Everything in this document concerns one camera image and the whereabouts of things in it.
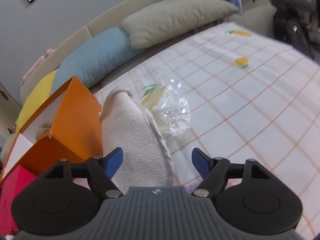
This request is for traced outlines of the cream fleece cloth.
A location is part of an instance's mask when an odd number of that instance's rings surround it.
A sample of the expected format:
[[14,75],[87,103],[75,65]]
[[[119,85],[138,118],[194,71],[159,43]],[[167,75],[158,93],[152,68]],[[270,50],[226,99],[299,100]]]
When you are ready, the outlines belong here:
[[130,187],[174,184],[174,165],[165,139],[151,112],[134,102],[129,89],[113,89],[99,118],[103,155],[117,147],[123,150],[123,162],[112,178],[122,193]]

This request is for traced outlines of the clear plastic bag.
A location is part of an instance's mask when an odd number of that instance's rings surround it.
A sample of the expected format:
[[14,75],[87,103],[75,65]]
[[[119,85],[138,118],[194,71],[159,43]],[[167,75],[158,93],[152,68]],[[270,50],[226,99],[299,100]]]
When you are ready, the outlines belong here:
[[190,105],[185,86],[173,78],[162,78],[142,90],[141,104],[153,115],[166,139],[178,137],[190,128]]

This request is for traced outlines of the brown knitted plush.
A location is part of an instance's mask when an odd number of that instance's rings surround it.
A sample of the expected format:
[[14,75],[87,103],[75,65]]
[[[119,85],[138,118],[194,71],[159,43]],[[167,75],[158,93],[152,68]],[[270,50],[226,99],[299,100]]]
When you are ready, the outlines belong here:
[[42,136],[44,136],[46,133],[48,133],[51,129],[52,123],[51,122],[44,122],[42,123],[36,134],[35,134],[35,139],[36,141],[39,141],[41,139]]

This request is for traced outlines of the orange cardboard box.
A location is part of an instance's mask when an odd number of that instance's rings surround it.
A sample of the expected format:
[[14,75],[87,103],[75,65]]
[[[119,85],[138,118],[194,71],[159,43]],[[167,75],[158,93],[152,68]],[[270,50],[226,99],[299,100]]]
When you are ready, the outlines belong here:
[[[4,180],[18,166],[41,174],[60,159],[70,163],[102,155],[99,113],[101,105],[76,77],[57,89],[29,118],[16,136],[1,172]],[[51,122],[48,133],[36,141],[44,122]]]

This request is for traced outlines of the lemon checked tablecloth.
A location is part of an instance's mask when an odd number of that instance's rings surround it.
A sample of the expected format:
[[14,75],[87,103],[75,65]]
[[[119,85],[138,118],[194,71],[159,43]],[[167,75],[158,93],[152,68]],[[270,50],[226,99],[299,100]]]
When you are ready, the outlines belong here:
[[285,183],[303,203],[298,232],[319,233],[319,65],[290,46],[234,23],[224,23],[178,42],[103,85],[103,103],[124,86],[136,101],[167,77],[187,96],[191,128],[168,148],[175,183],[201,178],[191,151],[243,163],[253,158]]

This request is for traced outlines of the red lidded plastic container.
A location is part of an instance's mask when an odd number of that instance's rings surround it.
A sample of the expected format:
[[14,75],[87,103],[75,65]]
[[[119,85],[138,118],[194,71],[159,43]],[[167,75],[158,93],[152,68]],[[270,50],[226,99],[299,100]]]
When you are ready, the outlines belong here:
[[17,195],[37,176],[18,165],[1,185],[1,235],[15,235],[19,229],[11,214],[11,205]]

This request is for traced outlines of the yellow cushion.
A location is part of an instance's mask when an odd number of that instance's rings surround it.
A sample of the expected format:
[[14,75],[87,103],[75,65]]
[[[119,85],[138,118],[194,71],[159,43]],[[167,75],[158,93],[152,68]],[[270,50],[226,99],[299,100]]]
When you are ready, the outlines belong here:
[[50,90],[52,88],[56,74],[57,70],[43,77],[26,98],[26,101],[16,121],[15,134],[18,134],[20,129],[35,113],[35,111],[49,98]]

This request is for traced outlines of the blue cushion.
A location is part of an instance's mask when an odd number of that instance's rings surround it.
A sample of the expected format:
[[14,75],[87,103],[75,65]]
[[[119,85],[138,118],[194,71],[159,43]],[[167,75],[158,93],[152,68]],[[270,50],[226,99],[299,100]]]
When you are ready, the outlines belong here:
[[90,88],[143,51],[131,47],[129,36],[123,28],[107,29],[86,41],[63,60],[57,69],[50,94],[74,76]]

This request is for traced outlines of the cream door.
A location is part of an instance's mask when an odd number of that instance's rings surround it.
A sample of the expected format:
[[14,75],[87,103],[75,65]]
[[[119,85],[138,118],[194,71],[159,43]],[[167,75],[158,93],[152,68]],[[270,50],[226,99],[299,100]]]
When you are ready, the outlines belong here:
[[21,111],[20,105],[13,99],[1,84],[0,111],[1,111],[1,140],[5,141],[10,135],[9,129],[15,124]]

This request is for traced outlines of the pink plush on sofa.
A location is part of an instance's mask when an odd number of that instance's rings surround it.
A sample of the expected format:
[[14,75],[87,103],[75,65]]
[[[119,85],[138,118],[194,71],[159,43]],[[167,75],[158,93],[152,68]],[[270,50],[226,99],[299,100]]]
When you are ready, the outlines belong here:
[[39,57],[32,67],[24,74],[20,86],[31,76],[31,74],[38,68],[38,66],[54,51],[54,49],[48,49],[44,55]]

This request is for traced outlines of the grey-beige cushion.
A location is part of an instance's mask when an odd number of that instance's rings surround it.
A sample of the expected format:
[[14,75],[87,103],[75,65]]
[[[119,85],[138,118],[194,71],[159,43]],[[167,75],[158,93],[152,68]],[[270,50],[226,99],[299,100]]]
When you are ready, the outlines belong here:
[[146,49],[238,12],[224,0],[163,0],[128,16],[121,27],[131,47]]

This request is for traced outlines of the dark backpack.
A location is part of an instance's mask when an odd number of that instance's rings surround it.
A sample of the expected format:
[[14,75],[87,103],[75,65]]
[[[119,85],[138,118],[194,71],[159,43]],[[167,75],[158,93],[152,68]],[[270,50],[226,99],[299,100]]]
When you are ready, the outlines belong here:
[[301,23],[295,9],[291,7],[285,10],[277,9],[273,17],[273,29],[277,40],[292,45],[311,59],[315,58],[306,27]]

